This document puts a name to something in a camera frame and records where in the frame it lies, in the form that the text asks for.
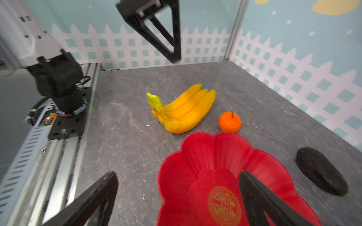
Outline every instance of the black pad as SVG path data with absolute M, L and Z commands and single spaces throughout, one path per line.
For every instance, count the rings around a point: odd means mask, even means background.
M 295 162 L 300 171 L 320 189 L 339 196 L 348 192 L 346 180 L 318 150 L 309 147 L 299 149 Z

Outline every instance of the orange fruit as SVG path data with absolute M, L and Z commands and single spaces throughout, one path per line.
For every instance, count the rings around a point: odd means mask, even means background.
M 236 133 L 241 128 L 241 119 L 232 111 L 222 113 L 218 123 L 220 128 L 225 132 Z

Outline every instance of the white picket fence wallpaper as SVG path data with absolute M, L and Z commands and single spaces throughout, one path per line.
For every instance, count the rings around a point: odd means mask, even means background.
M 88 33 L 80 33 L 74 25 L 71 25 L 71 33 L 63 33 L 53 24 L 52 35 L 67 52 L 72 53 L 78 63 L 101 62 L 105 70 L 171 65 L 140 34 L 128 33 L 123 25 L 119 33 L 113 33 L 108 25 L 104 33 L 97 33 L 92 25 L 89 26 Z M 162 34 L 155 35 L 173 50 Z M 229 36 L 226 29 L 220 34 L 217 29 L 209 34 L 208 28 L 199 33 L 196 27 L 190 33 L 186 27 L 181 34 L 182 59 L 178 64 L 223 60 Z
M 294 58 L 297 49 L 282 53 L 240 30 L 230 59 L 335 134 L 362 151 L 362 87 L 352 83 L 356 70 L 330 74 L 333 62 L 316 68 L 313 54 Z

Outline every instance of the marble countertop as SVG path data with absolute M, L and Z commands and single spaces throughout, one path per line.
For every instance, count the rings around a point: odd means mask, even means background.
M 152 116 L 146 93 L 168 104 L 196 83 L 216 90 L 213 107 L 191 131 L 167 132 Z M 220 132 L 218 117 L 231 108 L 243 122 L 237 134 L 285 166 L 323 225 L 362 222 L 362 152 L 229 61 L 100 72 L 77 195 L 115 171 L 119 188 L 109 226 L 156 225 L 161 163 L 187 135 Z M 305 146 L 321 151 L 341 172 L 347 195 L 323 192 L 300 172 L 295 156 Z

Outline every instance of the red flower-shaped dish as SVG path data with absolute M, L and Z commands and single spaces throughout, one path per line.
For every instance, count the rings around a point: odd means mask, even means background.
M 158 187 L 163 199 L 157 226 L 249 225 L 238 186 L 248 170 L 285 203 L 316 226 L 308 204 L 295 192 L 283 165 L 234 133 L 193 133 L 162 163 Z

